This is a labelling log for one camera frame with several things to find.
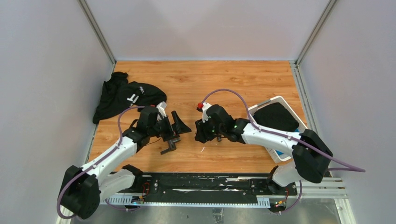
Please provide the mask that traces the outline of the white plastic basket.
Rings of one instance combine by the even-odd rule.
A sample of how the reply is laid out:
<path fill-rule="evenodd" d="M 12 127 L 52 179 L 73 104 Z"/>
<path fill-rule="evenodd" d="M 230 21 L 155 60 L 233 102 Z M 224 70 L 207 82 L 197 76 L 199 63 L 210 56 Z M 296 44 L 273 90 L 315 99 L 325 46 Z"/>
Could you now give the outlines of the white plastic basket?
<path fill-rule="evenodd" d="M 275 96 L 249 107 L 257 124 L 284 132 L 304 132 L 306 124 L 282 96 Z"/>

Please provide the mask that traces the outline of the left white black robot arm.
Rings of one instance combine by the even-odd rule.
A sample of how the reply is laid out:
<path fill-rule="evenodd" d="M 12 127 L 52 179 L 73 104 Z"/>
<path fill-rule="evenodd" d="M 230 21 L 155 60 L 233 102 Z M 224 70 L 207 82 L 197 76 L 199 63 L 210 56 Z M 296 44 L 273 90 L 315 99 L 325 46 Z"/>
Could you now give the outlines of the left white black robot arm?
<path fill-rule="evenodd" d="M 89 218 L 99 203 L 123 189 L 139 192 L 143 188 L 143 179 L 133 166 L 125 166 L 112 174 L 124 160 L 134 156 L 150 142 L 150 138 L 161 138 L 164 142 L 176 141 L 181 134 L 191 129 L 172 111 L 174 123 L 170 123 L 165 112 L 166 104 L 158 106 L 137 106 L 139 118 L 128 129 L 122 130 L 118 116 L 118 140 L 97 158 L 81 167 L 71 165 L 66 169 L 60 192 L 57 197 L 57 213 L 62 219 L 75 216 Z"/>

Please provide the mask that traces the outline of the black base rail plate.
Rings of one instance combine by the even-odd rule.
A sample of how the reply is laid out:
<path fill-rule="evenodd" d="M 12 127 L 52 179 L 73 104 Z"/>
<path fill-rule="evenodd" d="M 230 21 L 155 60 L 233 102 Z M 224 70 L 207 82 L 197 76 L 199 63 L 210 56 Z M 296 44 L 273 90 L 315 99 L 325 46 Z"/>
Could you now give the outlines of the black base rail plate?
<path fill-rule="evenodd" d="M 107 202 L 126 207 L 271 208 L 298 195 L 294 182 L 272 192 L 267 177 L 266 173 L 144 173 Z"/>

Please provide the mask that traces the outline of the black cloth in basket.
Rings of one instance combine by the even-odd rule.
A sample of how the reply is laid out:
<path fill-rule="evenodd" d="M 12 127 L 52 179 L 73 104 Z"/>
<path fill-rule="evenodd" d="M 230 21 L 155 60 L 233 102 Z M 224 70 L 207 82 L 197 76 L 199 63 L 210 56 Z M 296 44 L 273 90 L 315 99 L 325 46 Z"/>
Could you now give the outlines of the black cloth in basket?
<path fill-rule="evenodd" d="M 253 115 L 257 124 L 281 131 L 293 131 L 299 127 L 298 121 L 280 103 L 273 103 L 257 110 Z"/>

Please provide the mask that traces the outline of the blue cloth in basket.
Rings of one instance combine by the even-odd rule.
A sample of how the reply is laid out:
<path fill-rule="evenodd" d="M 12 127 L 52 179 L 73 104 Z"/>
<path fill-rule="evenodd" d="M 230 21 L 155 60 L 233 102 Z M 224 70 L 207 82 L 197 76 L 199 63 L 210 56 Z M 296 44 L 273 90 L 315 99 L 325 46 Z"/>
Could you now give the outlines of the blue cloth in basket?
<path fill-rule="evenodd" d="M 274 150 L 281 152 L 282 154 L 286 154 L 291 157 L 292 155 L 292 147 L 296 145 L 298 142 L 293 140 L 293 138 L 300 139 L 301 129 L 296 128 L 293 131 L 281 131 L 276 130 L 277 133 L 277 146 Z"/>

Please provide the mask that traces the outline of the black cloth with white print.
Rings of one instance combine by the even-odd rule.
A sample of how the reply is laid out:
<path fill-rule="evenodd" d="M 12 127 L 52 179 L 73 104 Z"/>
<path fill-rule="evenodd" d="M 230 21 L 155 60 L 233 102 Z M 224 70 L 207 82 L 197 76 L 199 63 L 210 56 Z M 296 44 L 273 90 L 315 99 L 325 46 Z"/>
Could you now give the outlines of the black cloth with white print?
<path fill-rule="evenodd" d="M 92 122 L 119 115 L 132 106 L 158 105 L 167 101 L 167 95 L 157 86 L 136 81 L 129 82 L 125 72 L 114 72 L 102 84 L 99 104 L 95 109 Z"/>

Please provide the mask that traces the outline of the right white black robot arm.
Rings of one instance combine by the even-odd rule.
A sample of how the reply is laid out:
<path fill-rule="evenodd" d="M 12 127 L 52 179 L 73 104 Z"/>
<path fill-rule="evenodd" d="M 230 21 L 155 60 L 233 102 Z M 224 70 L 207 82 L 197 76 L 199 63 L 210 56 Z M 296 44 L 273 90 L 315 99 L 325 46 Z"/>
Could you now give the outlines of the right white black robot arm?
<path fill-rule="evenodd" d="M 195 122 L 196 141 L 206 143 L 225 137 L 231 142 L 271 148 L 293 159 L 271 170 L 267 179 L 270 193 L 280 194 L 286 185 L 300 180 L 322 182 L 333 154 L 313 130 L 298 133 L 259 126 L 252 118 L 232 118 L 218 104 L 199 103 L 197 110 L 202 113 L 202 118 Z"/>

